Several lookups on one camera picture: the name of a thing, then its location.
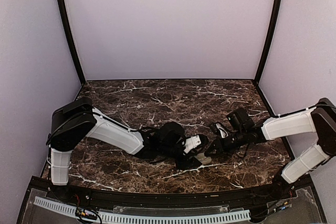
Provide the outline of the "grey remote control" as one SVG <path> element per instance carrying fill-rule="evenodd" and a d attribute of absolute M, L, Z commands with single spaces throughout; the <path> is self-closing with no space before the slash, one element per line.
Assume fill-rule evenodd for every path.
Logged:
<path fill-rule="evenodd" d="M 195 157 L 198 161 L 201 162 L 202 165 L 208 165 L 212 162 L 212 158 L 205 156 L 204 153 L 199 153 Z"/>

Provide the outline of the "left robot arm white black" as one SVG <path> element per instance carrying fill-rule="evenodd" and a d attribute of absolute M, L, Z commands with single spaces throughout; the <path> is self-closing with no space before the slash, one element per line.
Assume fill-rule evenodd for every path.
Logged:
<path fill-rule="evenodd" d="M 202 134 L 187 137 L 176 122 L 167 122 L 160 128 L 132 129 L 103 114 L 90 98 L 82 97 L 53 112 L 46 143 L 50 148 L 53 191 L 63 201 L 74 197 L 74 189 L 68 185 L 70 158 L 84 138 L 103 141 L 139 159 L 172 158 L 178 169 L 201 166 L 197 155 L 208 143 Z"/>

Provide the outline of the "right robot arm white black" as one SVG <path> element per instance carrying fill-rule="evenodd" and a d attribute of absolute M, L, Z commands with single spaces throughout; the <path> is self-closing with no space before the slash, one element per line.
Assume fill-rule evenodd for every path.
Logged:
<path fill-rule="evenodd" d="M 288 184 L 296 182 L 302 175 L 335 157 L 335 105 L 327 98 L 317 104 L 298 111 L 276 115 L 254 123 L 244 108 L 227 115 L 233 131 L 220 123 L 210 125 L 217 135 L 205 154 L 222 155 L 243 145 L 265 143 L 285 136 L 316 133 L 318 140 L 299 157 L 290 161 L 274 178 L 276 182 L 268 188 L 273 200 L 280 199 L 288 191 Z"/>

